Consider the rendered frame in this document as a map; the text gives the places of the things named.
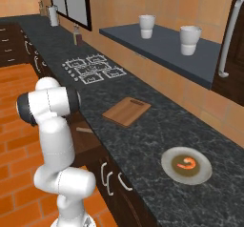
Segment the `brown glass bottle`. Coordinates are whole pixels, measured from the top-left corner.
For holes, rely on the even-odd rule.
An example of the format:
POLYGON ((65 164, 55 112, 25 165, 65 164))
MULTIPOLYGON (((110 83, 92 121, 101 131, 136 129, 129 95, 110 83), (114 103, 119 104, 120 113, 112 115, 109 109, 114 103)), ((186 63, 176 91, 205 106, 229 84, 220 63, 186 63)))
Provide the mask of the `brown glass bottle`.
POLYGON ((74 30, 73 30, 74 44, 76 46, 82 46, 83 45, 83 38, 82 38, 82 34, 79 30, 79 26, 77 24, 75 24, 73 27, 74 27, 74 30))

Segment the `dark wood base cupboard run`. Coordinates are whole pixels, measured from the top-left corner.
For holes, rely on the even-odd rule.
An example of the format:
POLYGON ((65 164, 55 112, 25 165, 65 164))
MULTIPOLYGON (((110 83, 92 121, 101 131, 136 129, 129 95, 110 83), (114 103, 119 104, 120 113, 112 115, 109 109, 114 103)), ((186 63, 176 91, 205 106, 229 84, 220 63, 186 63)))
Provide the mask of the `dark wood base cupboard run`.
POLYGON ((29 56, 29 61, 36 72, 37 76, 39 78, 45 77, 45 76, 52 76, 51 70, 44 61, 43 57, 40 55, 38 50, 33 46, 30 39, 27 37, 27 35, 24 33, 23 30, 21 30, 23 37, 24 37, 24 46, 26 49, 26 52, 29 56))

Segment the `dark wood wall cupboard door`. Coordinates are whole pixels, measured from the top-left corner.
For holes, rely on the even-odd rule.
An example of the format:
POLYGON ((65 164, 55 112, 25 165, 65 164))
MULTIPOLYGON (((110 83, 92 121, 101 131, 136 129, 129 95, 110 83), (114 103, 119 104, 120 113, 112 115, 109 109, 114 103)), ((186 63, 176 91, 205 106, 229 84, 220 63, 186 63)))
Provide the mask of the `dark wood wall cupboard door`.
MULTIPOLYGON (((233 0, 232 2, 224 39, 234 9, 235 1, 236 0, 233 0)), ((226 78, 222 78, 218 75, 223 43, 213 79, 212 90, 244 107, 244 3, 240 8, 239 15, 234 26, 234 32, 227 55, 225 72, 227 72, 229 76, 226 78)))

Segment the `open dark wood drawer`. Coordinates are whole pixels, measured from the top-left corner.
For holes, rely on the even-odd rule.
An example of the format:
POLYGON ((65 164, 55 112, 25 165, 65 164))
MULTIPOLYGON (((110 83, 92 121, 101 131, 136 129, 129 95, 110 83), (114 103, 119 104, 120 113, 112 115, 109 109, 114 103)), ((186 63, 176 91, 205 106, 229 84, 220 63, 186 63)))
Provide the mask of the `open dark wood drawer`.
POLYGON ((76 130, 77 127, 82 129, 90 127, 80 112, 69 115, 67 120, 75 150, 73 167, 88 165, 106 154, 105 149, 93 132, 88 133, 76 130))

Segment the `dark grey wall shelf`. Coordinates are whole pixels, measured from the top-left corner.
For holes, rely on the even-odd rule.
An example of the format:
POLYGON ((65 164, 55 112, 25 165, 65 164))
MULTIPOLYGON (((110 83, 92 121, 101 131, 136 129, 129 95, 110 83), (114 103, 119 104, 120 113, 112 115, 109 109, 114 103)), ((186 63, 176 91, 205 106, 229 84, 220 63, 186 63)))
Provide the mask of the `dark grey wall shelf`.
POLYGON ((179 32, 158 25, 143 39, 138 24, 100 29, 99 33, 210 90, 220 52, 218 43, 200 39, 193 55, 180 51, 179 32))

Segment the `dark wood drawer unit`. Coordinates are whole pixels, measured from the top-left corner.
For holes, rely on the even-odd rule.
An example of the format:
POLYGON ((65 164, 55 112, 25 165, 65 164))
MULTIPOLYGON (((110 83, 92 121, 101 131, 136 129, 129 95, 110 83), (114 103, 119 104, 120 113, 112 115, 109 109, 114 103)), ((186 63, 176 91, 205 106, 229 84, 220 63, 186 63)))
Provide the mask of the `dark wood drawer unit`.
POLYGON ((0 23, 0 68, 28 62, 20 26, 14 23, 0 23))

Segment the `white paper towel roll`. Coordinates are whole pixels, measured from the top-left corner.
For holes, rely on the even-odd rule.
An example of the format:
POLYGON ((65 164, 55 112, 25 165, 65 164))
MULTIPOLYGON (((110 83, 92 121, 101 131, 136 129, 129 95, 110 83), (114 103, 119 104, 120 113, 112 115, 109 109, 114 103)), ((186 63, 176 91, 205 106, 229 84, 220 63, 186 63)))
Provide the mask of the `white paper towel roll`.
POLYGON ((56 6, 47 6, 48 16, 51 22, 52 27, 57 27, 59 25, 57 7, 56 6))

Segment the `white round plate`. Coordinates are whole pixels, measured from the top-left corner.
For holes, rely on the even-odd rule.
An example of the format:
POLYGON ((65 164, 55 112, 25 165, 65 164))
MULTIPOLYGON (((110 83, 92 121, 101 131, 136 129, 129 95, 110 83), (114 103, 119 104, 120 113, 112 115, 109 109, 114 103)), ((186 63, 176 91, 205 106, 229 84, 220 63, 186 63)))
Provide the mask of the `white round plate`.
POLYGON ((213 173, 209 159, 199 151, 188 147, 173 147, 161 156, 161 165, 164 172, 174 181, 187 184, 198 185, 206 182, 213 173), (185 157, 195 160, 196 166, 191 170, 183 170, 176 166, 183 164, 185 157))

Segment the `dark wood base cupboard door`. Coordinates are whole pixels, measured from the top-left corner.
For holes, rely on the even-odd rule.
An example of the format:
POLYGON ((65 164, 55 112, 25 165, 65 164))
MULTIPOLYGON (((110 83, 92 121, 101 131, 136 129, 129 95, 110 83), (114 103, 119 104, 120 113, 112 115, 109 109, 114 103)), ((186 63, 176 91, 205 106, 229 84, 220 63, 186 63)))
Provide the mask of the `dark wood base cupboard door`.
POLYGON ((110 187, 113 196, 109 196, 112 201, 115 221, 119 227, 158 227, 155 218, 146 207, 143 200, 135 190, 126 191, 118 181, 118 173, 114 168, 110 168, 113 175, 110 180, 110 187))
MULTIPOLYGON (((101 196, 103 197, 103 199, 105 200, 106 203, 109 203, 109 196, 108 196, 108 192, 107 192, 107 186, 103 186, 102 181, 101 181, 101 174, 100 174, 100 167, 101 165, 107 162, 108 160, 105 157, 99 158, 98 160, 90 163, 87 168, 89 171, 93 172, 96 178, 96 186, 101 194, 101 196)), ((107 176, 107 173, 109 172, 109 163, 107 164, 107 166, 104 169, 104 173, 105 176, 107 176)))

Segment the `dark framed window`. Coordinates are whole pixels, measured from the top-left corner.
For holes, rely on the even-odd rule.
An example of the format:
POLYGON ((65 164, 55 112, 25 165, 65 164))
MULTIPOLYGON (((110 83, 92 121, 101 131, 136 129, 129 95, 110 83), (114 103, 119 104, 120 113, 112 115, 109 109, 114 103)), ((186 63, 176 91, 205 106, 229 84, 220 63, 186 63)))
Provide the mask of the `dark framed window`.
POLYGON ((90 0, 51 0, 51 3, 63 17, 88 31, 92 29, 90 0))

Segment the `wooden cutting board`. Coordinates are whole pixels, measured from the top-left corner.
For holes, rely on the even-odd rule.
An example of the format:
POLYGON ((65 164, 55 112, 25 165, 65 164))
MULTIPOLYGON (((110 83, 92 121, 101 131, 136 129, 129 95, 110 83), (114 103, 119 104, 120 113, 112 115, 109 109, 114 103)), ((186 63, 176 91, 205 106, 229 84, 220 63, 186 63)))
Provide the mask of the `wooden cutting board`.
POLYGON ((151 104, 149 103, 132 97, 125 97, 104 112, 102 116, 123 127, 130 127, 150 107, 151 104))

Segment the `gas hob with white grates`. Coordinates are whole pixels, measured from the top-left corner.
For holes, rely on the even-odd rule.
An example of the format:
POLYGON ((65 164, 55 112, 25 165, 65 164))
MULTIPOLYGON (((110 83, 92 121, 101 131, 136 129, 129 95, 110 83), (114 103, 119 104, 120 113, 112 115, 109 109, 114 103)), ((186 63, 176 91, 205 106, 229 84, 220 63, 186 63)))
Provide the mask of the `gas hob with white grates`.
POLYGON ((88 55, 85 58, 73 58, 62 64, 64 70, 75 81, 81 81, 85 85, 117 78, 127 73, 118 66, 112 64, 102 54, 88 55))

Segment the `white cup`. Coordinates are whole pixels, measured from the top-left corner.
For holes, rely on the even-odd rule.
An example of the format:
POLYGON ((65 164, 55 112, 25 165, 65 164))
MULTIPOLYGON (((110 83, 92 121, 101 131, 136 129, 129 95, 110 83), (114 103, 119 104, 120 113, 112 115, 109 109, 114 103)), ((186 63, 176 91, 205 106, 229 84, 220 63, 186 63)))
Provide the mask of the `white cup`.
POLYGON ((181 53, 183 55, 194 54, 201 32, 202 29, 197 26, 182 26, 180 28, 181 53))
POLYGON ((140 15, 139 26, 141 31, 141 37, 143 39, 150 39, 153 35, 153 27, 155 22, 154 15, 140 15))

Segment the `orange shrimp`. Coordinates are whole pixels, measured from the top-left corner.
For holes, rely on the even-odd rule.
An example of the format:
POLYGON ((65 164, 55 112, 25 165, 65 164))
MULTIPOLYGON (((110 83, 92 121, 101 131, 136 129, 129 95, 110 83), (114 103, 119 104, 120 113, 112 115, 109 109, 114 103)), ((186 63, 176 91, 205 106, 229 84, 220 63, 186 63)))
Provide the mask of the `orange shrimp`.
POLYGON ((196 166, 196 162, 191 157, 185 157, 183 159, 183 164, 177 163, 176 166, 178 168, 183 169, 183 170, 191 170, 191 169, 193 169, 196 166))

